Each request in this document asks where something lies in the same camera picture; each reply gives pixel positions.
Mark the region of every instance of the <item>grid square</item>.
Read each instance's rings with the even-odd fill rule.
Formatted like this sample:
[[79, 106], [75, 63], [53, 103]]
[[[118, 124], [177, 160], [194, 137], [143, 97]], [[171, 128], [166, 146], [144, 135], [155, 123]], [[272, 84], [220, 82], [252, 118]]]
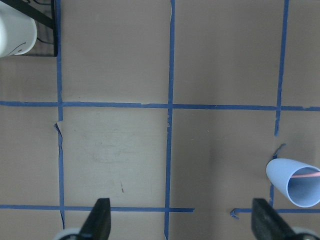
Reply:
[[[277, 142], [286, 143], [278, 157], [293, 159], [320, 168], [320, 112], [282, 111]], [[274, 207], [297, 209], [279, 191], [274, 191]]]
[[319, 11], [319, 1], [289, 1], [283, 106], [320, 106]]
[[67, 206], [164, 207], [166, 109], [66, 107], [62, 123]]
[[59, 205], [55, 107], [0, 106], [0, 204]]
[[59, 211], [0, 209], [0, 239], [52, 240], [62, 231]]
[[283, 6], [177, 0], [174, 102], [275, 106]]
[[170, 1], [61, 4], [65, 101], [168, 102]]
[[269, 199], [274, 117], [273, 111], [175, 110], [170, 206], [213, 216]]
[[215, 209], [195, 210], [189, 214], [170, 213], [169, 238], [171, 240], [236, 239], [238, 236], [239, 239], [255, 239], [251, 231], [251, 214], [241, 213], [240, 219], [236, 220], [230, 217], [229, 212], [226, 209]]
[[[66, 211], [67, 228], [80, 228], [88, 212]], [[111, 212], [109, 240], [164, 240], [163, 212]]]
[[56, 58], [0, 58], [0, 101], [56, 102]]

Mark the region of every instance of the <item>black metal stand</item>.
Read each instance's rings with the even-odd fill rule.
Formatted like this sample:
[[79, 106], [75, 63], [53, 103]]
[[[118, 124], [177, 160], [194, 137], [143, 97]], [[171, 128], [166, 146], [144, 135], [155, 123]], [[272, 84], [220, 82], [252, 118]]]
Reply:
[[252, 201], [251, 229], [257, 240], [320, 240], [317, 236], [295, 234], [265, 199]]
[[31, 52], [30, 54], [26, 53], [24, 54], [25, 56], [56, 57], [58, 55], [58, 32], [57, 32], [57, 16], [56, 16], [55, 0], [50, 0], [49, 4], [40, 3], [37, 0], [33, 0], [32, 2], [34, 3], [34, 5], [38, 5], [41, 7], [46, 6], [47, 8], [50, 8], [51, 18], [48, 17], [43, 12], [41, 12], [40, 10], [33, 7], [31, 5], [30, 0], [27, 0], [28, 2], [25, 2], [23, 0], [0, 0], [0, 1], [18, 10], [19, 12], [27, 15], [28, 17], [34, 19], [37, 23], [52, 30], [51, 39], [53, 39], [53, 42], [48, 42], [47, 40], [41, 40], [39, 37], [37, 38], [37, 40], [41, 44], [52, 45], [53, 53], [41, 51], [43, 47], [38, 47], [38, 51], [33, 51], [33, 53]]
[[110, 211], [110, 199], [98, 199], [80, 232], [64, 236], [60, 240], [108, 240], [111, 231]]

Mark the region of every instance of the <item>white bucket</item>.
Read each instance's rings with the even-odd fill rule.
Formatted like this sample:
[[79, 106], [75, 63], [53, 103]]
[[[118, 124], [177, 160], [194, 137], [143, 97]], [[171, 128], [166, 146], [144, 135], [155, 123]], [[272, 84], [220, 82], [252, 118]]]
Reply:
[[0, 1], [0, 58], [25, 54], [36, 40], [35, 20]]
[[309, 164], [276, 158], [266, 166], [266, 174], [272, 184], [294, 205], [308, 208], [320, 202], [320, 176], [298, 177], [293, 175], [310, 175], [320, 169]]
[[60, 239], [63, 239], [64, 237], [69, 236], [69, 235], [78, 235], [80, 230], [81, 229], [79, 227], [66, 228], [66, 229], [62, 230], [61, 232], [57, 233], [55, 235], [55, 237], [53, 238], [53, 240], [60, 240]]

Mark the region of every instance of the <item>scuff mark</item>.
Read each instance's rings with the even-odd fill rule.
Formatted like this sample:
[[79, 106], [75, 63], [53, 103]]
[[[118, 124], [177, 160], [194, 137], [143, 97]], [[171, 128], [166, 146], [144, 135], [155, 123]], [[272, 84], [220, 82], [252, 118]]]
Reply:
[[122, 181], [120, 182], [120, 184], [121, 184], [121, 191], [122, 191], [122, 193], [124, 194], [125, 191], [124, 191], [124, 186], [122, 185]]

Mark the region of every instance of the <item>white container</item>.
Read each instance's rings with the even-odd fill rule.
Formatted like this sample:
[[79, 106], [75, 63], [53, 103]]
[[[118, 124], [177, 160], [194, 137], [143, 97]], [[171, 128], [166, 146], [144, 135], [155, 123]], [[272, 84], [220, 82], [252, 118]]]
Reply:
[[36, 40], [35, 20], [0, 1], [0, 58], [25, 54]]
[[292, 175], [312, 174], [320, 169], [309, 164], [276, 158], [266, 166], [272, 184], [294, 205], [308, 208], [320, 202], [320, 176], [291, 178]]
[[78, 235], [80, 232], [80, 228], [74, 227], [74, 228], [66, 228], [62, 230], [61, 232], [57, 233], [53, 240], [60, 240], [68, 235]]

